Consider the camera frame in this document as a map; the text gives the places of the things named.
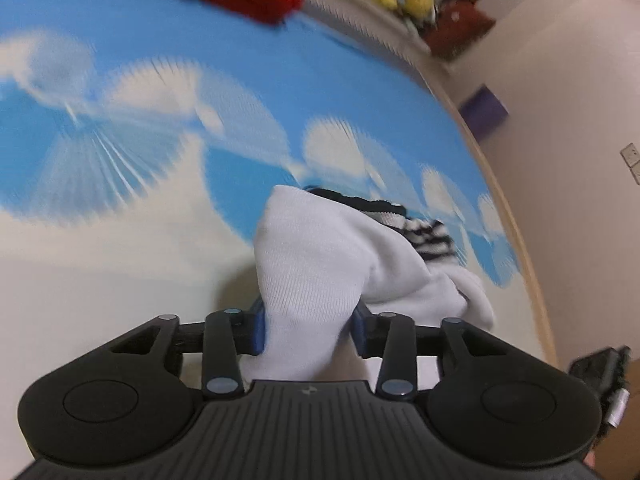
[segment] circular pad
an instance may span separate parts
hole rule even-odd
[[[579,458],[602,416],[584,383],[529,356],[459,363],[431,390],[426,411],[450,446],[478,462],[508,468]]]
[[[118,381],[89,381],[78,384],[65,396],[66,412],[84,422],[109,422],[130,413],[138,403],[138,393]]]
[[[547,390],[531,383],[496,384],[482,394],[484,408],[511,424],[533,424],[549,418],[556,400]]]
[[[147,355],[88,354],[33,383],[18,406],[31,449],[55,462],[108,466],[166,446],[188,425],[193,397]]]

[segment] black and white striped fabric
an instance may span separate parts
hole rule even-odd
[[[406,238],[425,262],[458,263],[456,246],[446,226],[438,221],[409,218],[406,208],[385,200],[365,200],[356,196],[344,196],[321,187],[306,191],[334,202],[348,205],[393,229]]]

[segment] bed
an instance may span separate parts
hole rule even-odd
[[[191,322],[255,299],[251,240],[276,184],[442,220],[497,335],[554,362],[470,134],[337,1],[270,28],[196,0],[0,0],[4,478],[30,459],[15,409],[37,377],[158,314]]]

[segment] purple object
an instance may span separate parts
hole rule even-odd
[[[460,106],[460,115],[474,134],[482,140],[509,116],[507,109],[485,85]]]

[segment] electrical socket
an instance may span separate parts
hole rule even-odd
[[[640,186],[640,162],[638,162],[637,164],[634,164],[631,167],[631,174],[634,176],[634,179],[636,180],[636,184]]]
[[[640,162],[640,153],[638,153],[638,150],[636,150],[633,143],[622,148],[622,150],[620,150],[620,155],[622,155],[622,158],[625,159],[626,164],[630,168]]]

